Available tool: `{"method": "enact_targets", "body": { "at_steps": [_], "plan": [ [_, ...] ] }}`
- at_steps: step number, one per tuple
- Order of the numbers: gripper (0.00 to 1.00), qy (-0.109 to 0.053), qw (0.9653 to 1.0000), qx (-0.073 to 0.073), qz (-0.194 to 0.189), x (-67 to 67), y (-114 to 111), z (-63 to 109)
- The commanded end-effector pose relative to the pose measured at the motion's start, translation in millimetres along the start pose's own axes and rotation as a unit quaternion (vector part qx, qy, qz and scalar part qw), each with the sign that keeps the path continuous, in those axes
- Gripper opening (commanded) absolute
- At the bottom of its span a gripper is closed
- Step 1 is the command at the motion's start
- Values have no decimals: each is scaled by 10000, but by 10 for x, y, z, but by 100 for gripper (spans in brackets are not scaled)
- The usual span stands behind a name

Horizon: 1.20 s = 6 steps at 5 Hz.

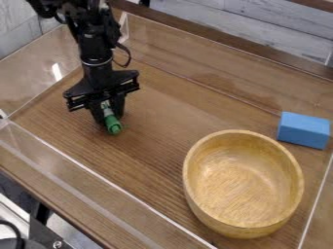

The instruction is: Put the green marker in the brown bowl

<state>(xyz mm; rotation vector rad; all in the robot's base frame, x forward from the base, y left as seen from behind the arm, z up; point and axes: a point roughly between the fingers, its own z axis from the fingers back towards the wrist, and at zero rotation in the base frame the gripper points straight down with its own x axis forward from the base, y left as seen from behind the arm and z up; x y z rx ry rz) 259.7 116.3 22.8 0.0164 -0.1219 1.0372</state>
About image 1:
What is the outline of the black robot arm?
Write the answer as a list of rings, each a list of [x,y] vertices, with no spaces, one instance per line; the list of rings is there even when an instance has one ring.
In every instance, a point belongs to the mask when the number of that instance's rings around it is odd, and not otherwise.
[[[66,24],[78,44],[83,78],[64,91],[70,111],[82,108],[111,134],[122,131],[125,99],[139,90],[137,70],[126,70],[129,48],[107,0],[26,0],[42,18]]]

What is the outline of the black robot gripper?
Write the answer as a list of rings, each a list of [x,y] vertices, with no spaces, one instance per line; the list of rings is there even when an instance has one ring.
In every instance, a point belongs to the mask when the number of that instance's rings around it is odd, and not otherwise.
[[[106,125],[101,103],[111,101],[118,119],[123,117],[126,96],[139,90],[137,70],[115,70],[110,61],[102,63],[82,62],[83,78],[64,91],[70,111],[86,108],[95,123]]]

